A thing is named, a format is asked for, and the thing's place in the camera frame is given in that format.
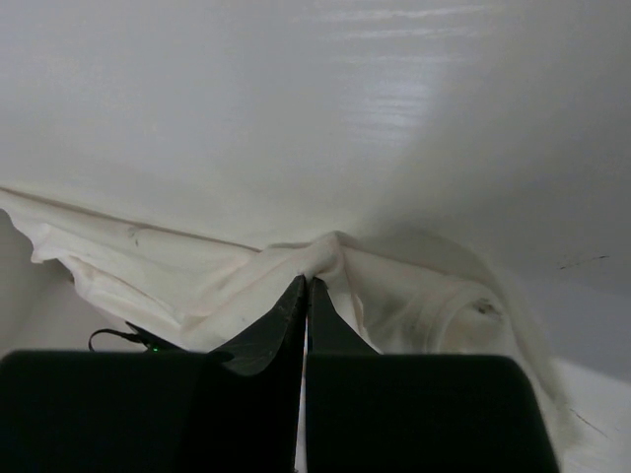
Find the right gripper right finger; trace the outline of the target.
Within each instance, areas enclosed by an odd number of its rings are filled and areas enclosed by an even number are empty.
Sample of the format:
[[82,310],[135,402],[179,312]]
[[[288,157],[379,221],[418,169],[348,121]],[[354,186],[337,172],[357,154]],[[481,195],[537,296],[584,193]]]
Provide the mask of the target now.
[[311,472],[555,472],[530,382],[500,356],[381,355],[309,288]]

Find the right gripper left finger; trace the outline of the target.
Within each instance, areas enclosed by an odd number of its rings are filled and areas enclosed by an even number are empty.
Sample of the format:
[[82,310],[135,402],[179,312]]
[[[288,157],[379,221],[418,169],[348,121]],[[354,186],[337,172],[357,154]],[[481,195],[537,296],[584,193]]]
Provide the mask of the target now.
[[306,280],[208,353],[18,351],[1,362],[5,472],[290,472]]

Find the white t shirt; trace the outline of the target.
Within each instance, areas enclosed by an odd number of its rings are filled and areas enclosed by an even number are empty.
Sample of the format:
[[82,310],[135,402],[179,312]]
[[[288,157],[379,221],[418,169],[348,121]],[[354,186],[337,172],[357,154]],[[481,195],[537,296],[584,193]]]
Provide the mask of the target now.
[[334,232],[255,250],[132,225],[3,191],[1,207],[56,260],[81,298],[182,348],[214,349],[272,308],[298,276],[321,279],[341,318],[381,354],[503,355],[531,381],[563,471],[592,428],[512,279],[473,250],[426,232],[359,241]]

